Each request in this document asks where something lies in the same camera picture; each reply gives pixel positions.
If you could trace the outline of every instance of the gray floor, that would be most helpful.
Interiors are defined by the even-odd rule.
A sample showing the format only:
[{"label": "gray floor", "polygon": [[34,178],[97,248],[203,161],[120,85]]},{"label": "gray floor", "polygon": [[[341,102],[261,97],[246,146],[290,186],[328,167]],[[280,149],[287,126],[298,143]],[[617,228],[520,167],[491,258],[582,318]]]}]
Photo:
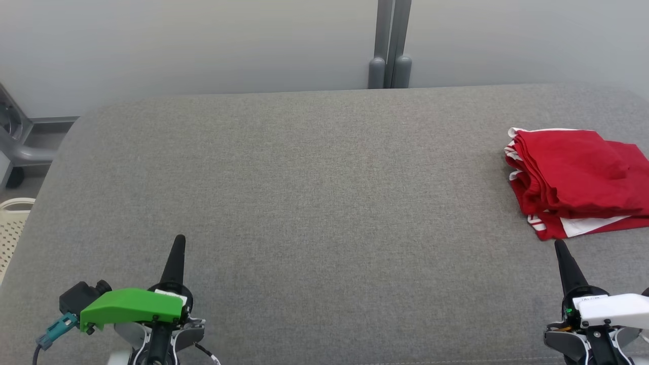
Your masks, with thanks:
[{"label": "gray floor", "polygon": [[[71,125],[35,125],[32,132],[27,137],[25,145],[30,147],[53,148],[56,149],[66,136],[67,130]],[[15,197],[33,197],[35,198],[40,191],[40,187],[45,180],[49,166],[33,166],[24,168],[25,180],[15,189],[4,188],[0,192],[0,202]]]}]

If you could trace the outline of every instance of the black cable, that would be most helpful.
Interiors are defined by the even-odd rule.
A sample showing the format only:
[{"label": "black cable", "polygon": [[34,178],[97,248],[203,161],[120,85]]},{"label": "black cable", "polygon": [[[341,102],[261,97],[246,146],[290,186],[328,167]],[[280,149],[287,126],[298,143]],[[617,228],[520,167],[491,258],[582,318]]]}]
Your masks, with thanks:
[{"label": "black cable", "polygon": [[221,365],[221,363],[219,362],[219,359],[217,359],[216,356],[214,356],[213,353],[209,352],[205,347],[199,345],[198,342],[194,342],[194,346],[196,346],[197,349],[204,352],[205,355],[208,355],[212,359],[212,361],[214,361],[214,364]]},{"label": "black cable", "polygon": [[36,365],[36,362],[38,361],[38,353],[41,350],[41,345],[36,346],[36,351],[34,351],[34,359],[32,360],[32,365]]}]

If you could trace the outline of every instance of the folded red cloth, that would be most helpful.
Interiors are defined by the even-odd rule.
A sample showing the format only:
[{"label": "folded red cloth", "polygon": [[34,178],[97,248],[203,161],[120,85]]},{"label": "folded red cloth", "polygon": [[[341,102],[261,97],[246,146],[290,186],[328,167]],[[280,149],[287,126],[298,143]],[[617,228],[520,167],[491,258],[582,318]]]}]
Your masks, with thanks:
[{"label": "folded red cloth", "polygon": [[581,130],[510,136],[506,160],[517,171],[509,179],[539,238],[649,226],[649,161],[636,145]]}]

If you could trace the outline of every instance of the gray wall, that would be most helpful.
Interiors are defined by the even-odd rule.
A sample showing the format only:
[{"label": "gray wall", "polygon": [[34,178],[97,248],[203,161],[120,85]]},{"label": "gray wall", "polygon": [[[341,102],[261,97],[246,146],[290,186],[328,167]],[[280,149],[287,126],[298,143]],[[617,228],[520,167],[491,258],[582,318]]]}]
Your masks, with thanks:
[{"label": "gray wall", "polygon": [[647,0],[413,0],[410,87],[588,81],[649,98]]},{"label": "gray wall", "polygon": [[376,0],[4,0],[0,82],[29,118],[116,101],[367,87]]}]

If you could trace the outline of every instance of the white trim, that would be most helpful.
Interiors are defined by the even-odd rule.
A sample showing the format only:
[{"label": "white trim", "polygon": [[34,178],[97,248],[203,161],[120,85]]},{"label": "white trim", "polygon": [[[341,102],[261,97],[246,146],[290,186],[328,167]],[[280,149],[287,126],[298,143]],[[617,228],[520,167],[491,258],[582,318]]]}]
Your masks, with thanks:
[{"label": "white trim", "polygon": [[509,174],[509,181],[514,181],[514,180],[518,179],[519,177],[516,176],[516,175],[518,175],[521,172],[522,172],[521,170],[516,170],[513,173],[510,173]]},{"label": "white trim", "polygon": [[514,160],[523,161],[523,159],[519,156],[519,153],[516,152],[516,151],[514,151],[514,152],[507,152],[505,155],[507,155],[507,157],[511,157],[511,158],[513,158]]},{"label": "white trim", "polygon": [[539,216],[534,214],[533,216],[528,216],[528,223],[529,224],[543,223],[543,221],[539,218]]},{"label": "white trim", "polygon": [[518,131],[523,131],[523,132],[541,132],[541,131],[589,131],[589,129],[546,128],[546,129],[534,129],[533,131],[528,131],[527,129],[512,127],[512,128],[509,128],[509,130],[507,131],[507,134],[509,135],[510,138],[514,138],[514,137],[516,137],[516,135],[518,134]]},{"label": "white trim", "polygon": [[515,145],[515,144],[516,144],[516,143],[514,142],[514,140],[512,140],[510,143],[508,143],[508,144],[505,146],[505,152],[514,152],[514,151],[516,151],[514,148],[511,148],[511,146],[513,146],[513,145]]},{"label": "white trim", "polygon": [[612,218],[579,218],[574,220],[569,218],[560,219],[563,231],[566,232],[566,236],[575,237],[629,217],[630,216],[618,216]]},{"label": "white trim", "polygon": [[548,227],[545,227],[545,224],[543,224],[543,223],[541,223],[541,224],[533,224],[532,227],[534,227],[534,229],[536,231],[545,231],[545,230],[548,229]]}]

